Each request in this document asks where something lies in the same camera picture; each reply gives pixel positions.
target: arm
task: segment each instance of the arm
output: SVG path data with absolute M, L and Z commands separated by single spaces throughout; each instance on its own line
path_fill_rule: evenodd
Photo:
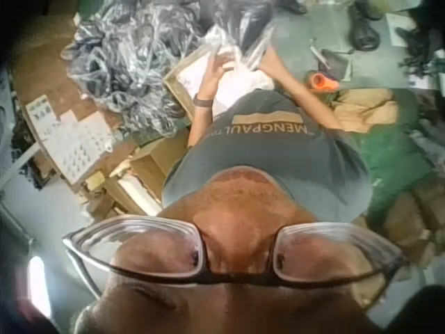
M 328 129 L 343 129 L 332 109 L 292 76 L 272 47 L 266 51 L 259 68 L 278 81 L 291 94 L 296 104 L 319 125 Z
M 225 73 L 233 70 L 232 67 L 223 67 L 224 64 L 231 60 L 232 57 L 228 54 L 218 55 L 218 50 L 213 50 L 210 54 L 206 72 L 202 77 L 200 90 L 196 95 L 196 99 L 201 104 L 210 104 L 210 106 L 198 106 L 195 103 L 195 117 L 193 118 L 190 136 L 188 137 L 188 147 L 196 145 L 213 122 L 211 104 L 215 99 L 216 92 L 218 92 L 219 81 Z

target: clear plastic bag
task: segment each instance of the clear plastic bag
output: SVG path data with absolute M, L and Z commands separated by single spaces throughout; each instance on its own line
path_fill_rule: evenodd
M 67 73 L 96 103 L 121 113 L 131 131 L 176 132 L 184 112 L 163 77 L 202 44 L 199 5 L 180 0 L 112 0 L 82 21 L 62 52 Z
M 205 36 L 214 47 L 232 46 L 235 57 L 255 69 L 273 34 L 275 0 L 213 0 L 207 10 L 215 23 Z

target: light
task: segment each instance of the light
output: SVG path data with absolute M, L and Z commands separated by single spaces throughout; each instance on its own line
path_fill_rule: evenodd
M 45 279 L 45 266 L 40 257 L 35 256 L 29 260 L 28 286 L 31 302 L 46 318 L 51 317 L 51 306 Z

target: person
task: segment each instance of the person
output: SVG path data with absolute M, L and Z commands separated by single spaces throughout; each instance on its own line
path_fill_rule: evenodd
M 272 47 L 259 69 L 289 96 L 255 90 L 213 120 L 212 102 L 219 81 L 232 70 L 227 67 L 230 61 L 226 54 L 214 52 L 209 57 L 194 99 L 189 150 L 165 181 L 165 209 L 158 215 L 162 223 L 187 228 L 191 223 L 199 230 L 209 270 L 221 279 L 216 284 L 179 286 L 112 274 L 99 300 L 78 317 L 75 333 L 380 331 L 366 317 L 364 306 L 370 301 L 361 304 L 349 288 L 353 284 L 294 289 L 281 283 L 250 284 L 246 278 L 266 270 L 279 230 L 299 224 L 325 226 L 317 222 L 349 227 L 366 211 L 372 189 L 354 140 L 332 110 L 293 77 Z M 162 233 L 156 238 L 132 236 L 115 253 L 113 265 L 138 272 L 155 266 L 173 273 L 197 265 L 196 254 L 178 250 L 179 245 L 174 237 L 163 239 Z M 163 247 L 168 259 L 160 262 L 153 252 Z M 308 281 L 346 277 L 346 272 L 357 273 L 351 263 L 362 256 L 352 256 L 336 242 L 311 237 L 303 237 L 293 252 L 298 260 L 280 282 L 289 280 L 286 275 L 292 276 L 292 271 Z M 274 270 L 290 263 L 278 256 L 276 261 Z M 235 276 L 242 284 L 226 283 Z

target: gray t-shirt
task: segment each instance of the gray t-shirt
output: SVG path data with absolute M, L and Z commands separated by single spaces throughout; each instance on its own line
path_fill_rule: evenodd
M 163 188 L 168 206 L 216 173 L 251 166 L 268 173 L 321 221 L 351 222 L 372 189 L 347 133 L 324 129 L 288 97 L 256 90 L 238 100 L 172 168 Z

